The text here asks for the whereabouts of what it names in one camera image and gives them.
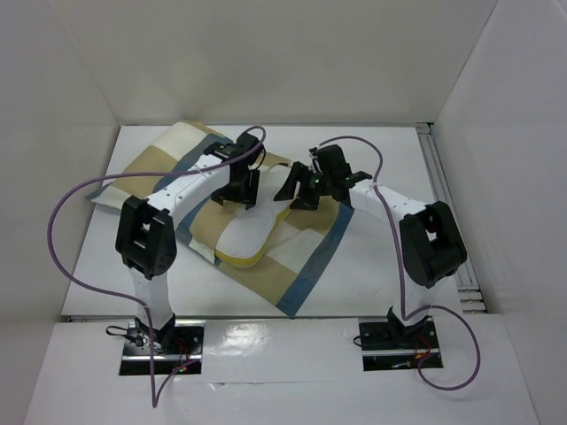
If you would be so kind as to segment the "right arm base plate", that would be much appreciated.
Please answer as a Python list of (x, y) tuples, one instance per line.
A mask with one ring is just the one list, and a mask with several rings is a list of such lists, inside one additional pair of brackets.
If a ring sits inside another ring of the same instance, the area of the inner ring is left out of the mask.
[(433, 321), (427, 321), (414, 335), (395, 341), (386, 321), (360, 321), (353, 344), (361, 349), (364, 372), (422, 368), (443, 368), (439, 340)]

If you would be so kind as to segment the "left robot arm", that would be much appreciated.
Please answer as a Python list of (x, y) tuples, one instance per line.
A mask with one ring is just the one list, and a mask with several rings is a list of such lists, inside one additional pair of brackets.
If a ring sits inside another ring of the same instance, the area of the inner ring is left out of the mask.
[(254, 163), (264, 151), (261, 139), (250, 132), (234, 142), (207, 135), (165, 175), (154, 193), (130, 196), (123, 203), (115, 249), (130, 272), (136, 298), (142, 301), (136, 329), (153, 352), (167, 352), (175, 342), (167, 271), (177, 254), (177, 227), (208, 200), (253, 208), (260, 183)]

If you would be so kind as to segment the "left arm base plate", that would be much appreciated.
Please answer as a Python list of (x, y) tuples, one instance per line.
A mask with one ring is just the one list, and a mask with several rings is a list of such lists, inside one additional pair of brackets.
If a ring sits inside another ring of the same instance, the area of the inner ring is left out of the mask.
[[(126, 327), (108, 326), (105, 333), (123, 339), (119, 375), (150, 374), (149, 340), (136, 330), (133, 323), (129, 323)], [(169, 375), (175, 367), (179, 368), (179, 375), (200, 375), (204, 334), (204, 322), (178, 322), (168, 347), (163, 348), (155, 344), (155, 375)]]

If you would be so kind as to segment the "white pillow yellow edge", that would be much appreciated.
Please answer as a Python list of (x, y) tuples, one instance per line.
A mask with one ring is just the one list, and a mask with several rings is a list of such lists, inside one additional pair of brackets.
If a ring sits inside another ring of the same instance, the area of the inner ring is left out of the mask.
[(235, 213), (222, 231), (214, 253), (233, 267), (251, 267), (263, 256), (268, 239), (290, 211), (291, 200), (275, 201), (291, 169), (284, 163), (260, 168), (256, 205)]

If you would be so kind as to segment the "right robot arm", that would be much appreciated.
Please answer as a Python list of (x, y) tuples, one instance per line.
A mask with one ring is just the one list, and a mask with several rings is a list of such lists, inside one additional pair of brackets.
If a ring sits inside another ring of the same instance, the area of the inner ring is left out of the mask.
[(353, 171), (336, 144), (313, 148), (310, 156), (309, 165), (292, 164), (274, 199), (314, 211), (321, 197), (330, 196), (390, 226), (400, 299), (388, 311), (386, 335), (391, 344), (408, 346), (424, 327), (446, 280), (467, 259), (450, 207), (442, 201), (416, 201), (379, 184), (376, 175)]

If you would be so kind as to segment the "blue beige checked pillowcase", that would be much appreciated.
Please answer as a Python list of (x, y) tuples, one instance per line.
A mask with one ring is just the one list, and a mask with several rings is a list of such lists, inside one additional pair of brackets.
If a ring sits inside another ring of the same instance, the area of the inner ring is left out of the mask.
[[(119, 212), (135, 195), (155, 191), (207, 135), (231, 138), (197, 122), (180, 121), (169, 127), (124, 169), (126, 178), (107, 183), (88, 199)], [(267, 153), (260, 168), (291, 160)], [(353, 210), (331, 197), (322, 197), (316, 211), (292, 210), (270, 235), (261, 259), (251, 267), (233, 267), (214, 253), (222, 231), (243, 205), (208, 200), (188, 214), (175, 231), (177, 256), (167, 273), (168, 295), (174, 313), (182, 315), (250, 316), (240, 301), (256, 293), (274, 311), (293, 317), (328, 267), (353, 217)]]

